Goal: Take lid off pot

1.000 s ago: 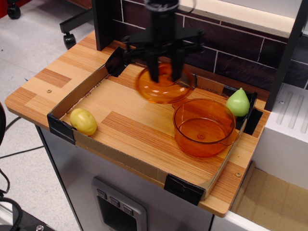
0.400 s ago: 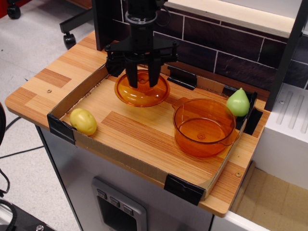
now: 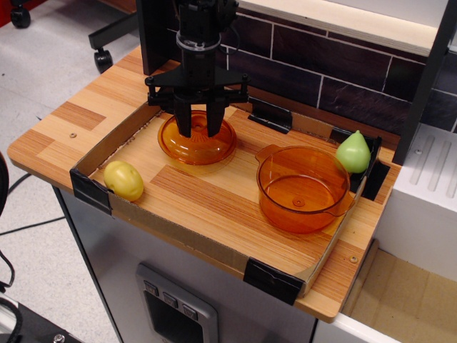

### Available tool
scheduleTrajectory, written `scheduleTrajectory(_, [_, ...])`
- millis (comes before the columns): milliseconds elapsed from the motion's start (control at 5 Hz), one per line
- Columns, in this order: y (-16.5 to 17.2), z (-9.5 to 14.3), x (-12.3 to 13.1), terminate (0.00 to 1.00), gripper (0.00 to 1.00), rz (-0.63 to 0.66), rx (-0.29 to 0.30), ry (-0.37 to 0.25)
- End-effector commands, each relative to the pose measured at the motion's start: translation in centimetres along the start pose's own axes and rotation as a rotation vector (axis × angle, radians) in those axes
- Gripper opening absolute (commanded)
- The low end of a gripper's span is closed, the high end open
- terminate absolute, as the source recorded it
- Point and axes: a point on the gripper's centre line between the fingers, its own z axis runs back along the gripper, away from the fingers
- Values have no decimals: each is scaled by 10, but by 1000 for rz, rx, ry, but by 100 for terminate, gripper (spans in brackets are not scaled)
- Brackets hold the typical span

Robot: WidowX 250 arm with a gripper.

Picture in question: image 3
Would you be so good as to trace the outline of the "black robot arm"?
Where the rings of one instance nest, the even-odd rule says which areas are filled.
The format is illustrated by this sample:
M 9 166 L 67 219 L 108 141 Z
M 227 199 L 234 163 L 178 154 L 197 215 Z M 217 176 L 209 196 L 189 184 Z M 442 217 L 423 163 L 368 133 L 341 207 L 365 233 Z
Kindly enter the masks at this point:
M 149 76 L 148 103 L 173 114 L 179 134 L 191 136 L 194 104 L 206 105 L 207 135 L 221 129 L 225 108 L 248 101 L 248 74 L 216 65 L 221 33 L 236 18 L 237 1 L 175 1 L 179 30 L 176 45 L 181 64 L 171 71 Z

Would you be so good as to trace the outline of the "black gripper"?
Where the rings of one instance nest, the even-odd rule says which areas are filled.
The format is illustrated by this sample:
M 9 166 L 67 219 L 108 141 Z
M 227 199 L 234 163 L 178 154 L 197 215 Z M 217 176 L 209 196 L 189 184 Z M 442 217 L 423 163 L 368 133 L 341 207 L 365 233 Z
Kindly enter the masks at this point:
M 176 68 L 145 79 L 148 104 L 164 111 L 174 110 L 179 133 L 184 137 L 191 137 L 192 104 L 206 104 L 208 137 L 213 137 L 220 132 L 226 106 L 248 99 L 250 76 L 228 70 L 219 61 L 220 55 L 218 51 L 184 51 Z

